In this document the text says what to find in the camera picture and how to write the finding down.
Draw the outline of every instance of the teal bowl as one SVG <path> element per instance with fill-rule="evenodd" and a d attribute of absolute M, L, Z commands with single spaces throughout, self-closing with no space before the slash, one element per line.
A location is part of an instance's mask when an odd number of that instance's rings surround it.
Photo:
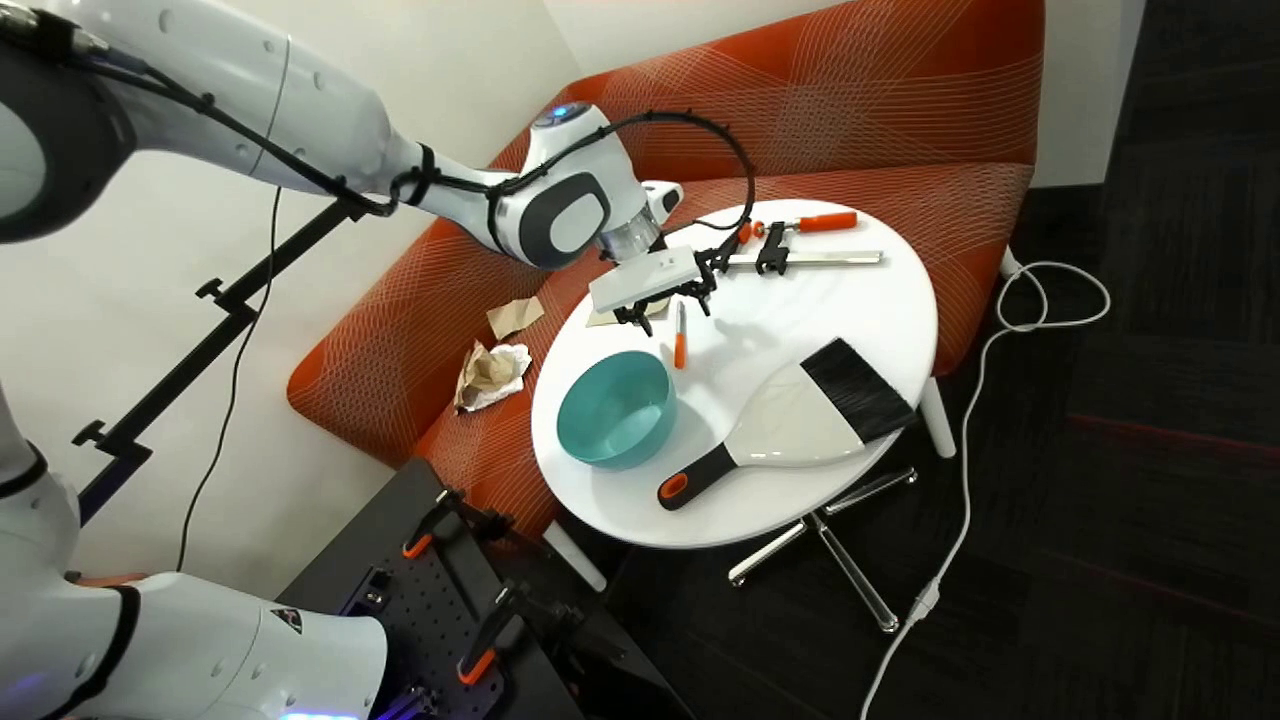
<path fill-rule="evenodd" d="M 657 455 L 677 422 L 677 388 L 663 361 L 615 352 L 566 391 L 561 448 L 598 466 L 633 466 Z"/>

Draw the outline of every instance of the white power cord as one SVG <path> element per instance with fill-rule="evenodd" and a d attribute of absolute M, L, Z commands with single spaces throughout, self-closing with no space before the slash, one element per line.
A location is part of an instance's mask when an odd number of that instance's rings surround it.
<path fill-rule="evenodd" d="M 1104 319 L 1104 317 L 1111 310 L 1111 290 L 1109 290 L 1109 282 L 1098 280 L 1093 272 L 1075 269 L 1075 262 L 1063 262 L 1063 258 L 1033 258 L 1033 262 L 1020 262 L 1013 250 L 1004 250 L 1001 272 L 1004 272 L 1004 282 L 1001 282 L 1001 296 L 996 296 L 996 323 L 1001 323 L 1001 327 L 986 339 L 986 349 L 981 349 L 981 357 L 978 357 L 978 388 L 973 388 L 973 396 L 967 396 L 967 405 L 964 405 L 964 414 L 962 414 L 962 530 L 956 530 L 947 557 L 939 559 L 939 566 L 934 572 L 934 581 L 920 588 L 920 597 L 915 597 L 903 628 L 900 628 L 900 632 L 891 636 L 891 642 L 883 647 L 879 667 L 877 667 L 877 677 L 874 677 L 874 688 L 869 688 L 869 695 L 866 695 L 862 720 L 874 716 L 877 690 L 879 690 L 883 670 L 888 670 L 891 655 L 900 650 L 900 642 L 903 642 L 903 640 L 911 636 L 911 628 L 939 603 L 939 582 L 944 582 L 944 575 L 952 572 L 952 565 L 956 565 L 956 557 L 962 557 L 962 546 L 964 546 L 964 539 L 967 539 L 967 528 L 973 528 L 967 422 L 973 422 L 973 412 L 978 412 L 978 405 L 981 405 L 981 396 L 986 396 L 986 383 L 989 383 L 989 357 L 992 357 L 992 349 L 996 349 L 1004 334 L 1089 327 L 1089 323 L 1098 323 L 1098 319 Z M 1099 306 L 1089 310 L 1089 317 L 1053 319 L 1053 317 L 1049 317 L 1049 289 L 1042 282 L 1035 272 L 1068 272 L 1068 275 L 1079 275 L 1085 282 L 1093 282 L 1093 289 L 1099 290 Z M 1013 290 L 1020 280 L 1027 280 L 1027 282 L 1035 289 L 1035 296 L 1042 296 L 1042 317 L 1035 317 L 1035 319 L 1024 319 L 1024 323 L 1018 323 L 1018 319 L 1004 317 L 1004 301 L 1007 301 L 1007 290 Z"/>

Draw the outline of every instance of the round white table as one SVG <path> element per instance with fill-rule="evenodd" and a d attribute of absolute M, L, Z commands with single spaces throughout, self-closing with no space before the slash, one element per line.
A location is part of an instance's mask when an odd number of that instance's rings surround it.
<path fill-rule="evenodd" d="M 843 211 L 826 199 L 762 199 L 755 219 L 801 219 Z M 725 231 L 681 226 L 671 248 L 711 248 Z M 585 296 L 554 339 L 533 396 L 533 450 L 556 498 L 605 537 L 643 546 L 718 546 L 778 530 L 848 490 L 900 432 L 874 438 L 866 450 L 832 462 L 737 466 L 708 490 L 667 513 L 657 502 L 662 478 L 721 442 L 750 396 L 785 365 L 843 334 L 903 398 L 920 405 L 934 383 L 935 296 L 934 280 L 888 223 L 856 211 L 856 226 L 791 237 L 791 248 L 883 250 L 879 269 L 787 269 L 755 275 L 734 269 L 721 275 L 705 317 L 690 305 L 690 366 L 677 372 L 677 429 L 662 455 L 637 466 L 591 466 L 573 460 L 556 438 L 556 406 L 567 383 L 620 349 L 667 357 L 677 310 L 643 334 L 637 323 L 598 323 Z"/>

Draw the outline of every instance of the white wall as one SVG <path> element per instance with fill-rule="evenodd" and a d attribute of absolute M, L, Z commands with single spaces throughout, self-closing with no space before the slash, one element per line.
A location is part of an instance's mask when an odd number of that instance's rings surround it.
<path fill-rule="evenodd" d="M 485 164 L 576 66 L 539 2 L 512 0 L 238 0 L 370 81 L 408 134 Z M 0 248 L 0 380 L 24 432 L 67 484 L 104 455 L 86 420 L 120 420 L 216 319 L 191 289 L 240 275 L 267 248 L 274 192 L 195 161 L 136 156 L 76 226 Z M 286 226 L 312 196 L 286 196 Z M 281 582 L 386 484 L 386 466 L 286 405 L 301 352 L 390 269 L 427 217 L 336 231 L 281 282 L 244 361 L 240 420 L 214 478 L 191 572 L 254 590 Z M 183 498 L 214 450 L 227 361 L 154 432 L 155 460 L 90 525 L 80 565 L 172 565 Z"/>
<path fill-rule="evenodd" d="M 549 0 L 581 73 L 662 56 L 827 2 L 840 0 Z M 1042 164 L 1033 183 L 1099 183 L 1109 177 L 1139 10 L 1144 0 L 1049 0 Z"/>

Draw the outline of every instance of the couch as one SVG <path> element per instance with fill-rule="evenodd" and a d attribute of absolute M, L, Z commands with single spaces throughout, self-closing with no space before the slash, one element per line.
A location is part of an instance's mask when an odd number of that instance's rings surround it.
<path fill-rule="evenodd" d="M 1027 192 L 1042 45 L 1042 0 L 848 0 L 585 76 L 549 106 L 587 101 L 613 119 L 693 106 L 752 152 L 762 196 L 888 219 L 934 272 L 935 377 L 947 377 L 978 344 Z M 737 161 L 699 133 L 637 129 L 625 145 L 637 177 L 686 183 L 671 223 L 746 199 Z M 491 167 L 521 167 L 521 156 L 523 134 Z M 598 272 L 598 250 L 566 272 L 521 269 L 436 219 L 301 361 L 290 398 L 386 462 L 427 460 L 469 502 L 539 537 L 561 509 L 533 460 L 533 391 L 460 414 L 454 388 L 469 349 L 491 339 L 490 306 L 539 296 L 549 317 L 521 334 L 539 361 Z"/>

